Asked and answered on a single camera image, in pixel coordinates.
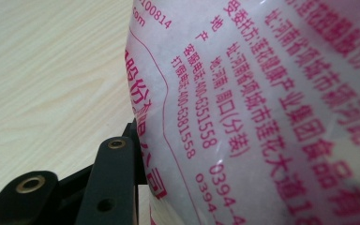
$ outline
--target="black mount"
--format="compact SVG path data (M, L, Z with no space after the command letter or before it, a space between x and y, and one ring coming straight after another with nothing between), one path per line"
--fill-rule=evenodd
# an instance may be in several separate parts
M94 165L58 181L29 172L0 192L0 224L138 224L138 185L146 185L136 122L104 141Z

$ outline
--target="plastic bag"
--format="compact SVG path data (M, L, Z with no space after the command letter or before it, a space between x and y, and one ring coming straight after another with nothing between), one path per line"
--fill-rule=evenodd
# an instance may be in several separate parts
M134 1L156 224L360 224L360 1Z

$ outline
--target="wooden surface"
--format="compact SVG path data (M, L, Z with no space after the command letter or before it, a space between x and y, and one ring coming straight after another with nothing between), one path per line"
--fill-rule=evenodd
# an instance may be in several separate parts
M99 144L132 120L124 63L131 4L0 0L0 190L23 173L62 179L92 164Z

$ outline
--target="translucent plastic bag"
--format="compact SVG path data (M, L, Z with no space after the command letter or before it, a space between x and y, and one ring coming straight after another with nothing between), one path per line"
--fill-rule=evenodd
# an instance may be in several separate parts
M134 1L156 224L360 224L360 1Z

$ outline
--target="screw hole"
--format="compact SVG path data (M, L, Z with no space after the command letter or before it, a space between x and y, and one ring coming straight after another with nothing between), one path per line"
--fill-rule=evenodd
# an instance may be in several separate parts
M16 186L16 191L21 194L30 193L40 189L45 184L45 177L41 175L27 178Z
M113 199L105 199L98 203L98 211L104 213L112 210L115 207L115 201Z
M22 185L24 188L34 188L39 184L38 180L29 180Z
M112 140L108 143L108 147L111 149L117 149L125 146L127 143L122 140Z

